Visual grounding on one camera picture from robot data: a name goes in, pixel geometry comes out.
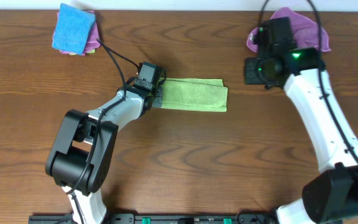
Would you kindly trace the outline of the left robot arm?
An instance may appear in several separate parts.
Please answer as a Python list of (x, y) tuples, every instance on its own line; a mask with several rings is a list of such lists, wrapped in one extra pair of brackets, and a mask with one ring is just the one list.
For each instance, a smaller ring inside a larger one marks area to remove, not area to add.
[(62, 223), (104, 223), (108, 213), (101, 196), (118, 132), (140, 118), (162, 97), (165, 69), (140, 64), (113, 99), (100, 107), (68, 111), (48, 155), (45, 172), (68, 196), (73, 212)]

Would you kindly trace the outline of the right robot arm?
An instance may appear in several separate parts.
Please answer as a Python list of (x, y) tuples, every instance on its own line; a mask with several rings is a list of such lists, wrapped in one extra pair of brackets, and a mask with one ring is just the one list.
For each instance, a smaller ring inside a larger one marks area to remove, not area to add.
[(319, 176), (300, 199), (277, 208), (278, 223), (338, 223), (358, 217), (358, 139), (331, 88), (319, 48), (299, 48), (290, 19), (260, 23), (258, 55), (245, 60), (248, 85), (279, 87), (297, 109), (318, 161)]

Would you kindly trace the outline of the green microfiber cloth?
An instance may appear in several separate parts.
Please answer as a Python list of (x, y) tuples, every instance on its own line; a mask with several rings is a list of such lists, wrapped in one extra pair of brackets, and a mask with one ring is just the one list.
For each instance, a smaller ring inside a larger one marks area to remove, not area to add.
[(226, 112), (228, 87), (223, 79), (167, 78), (162, 85), (161, 108)]

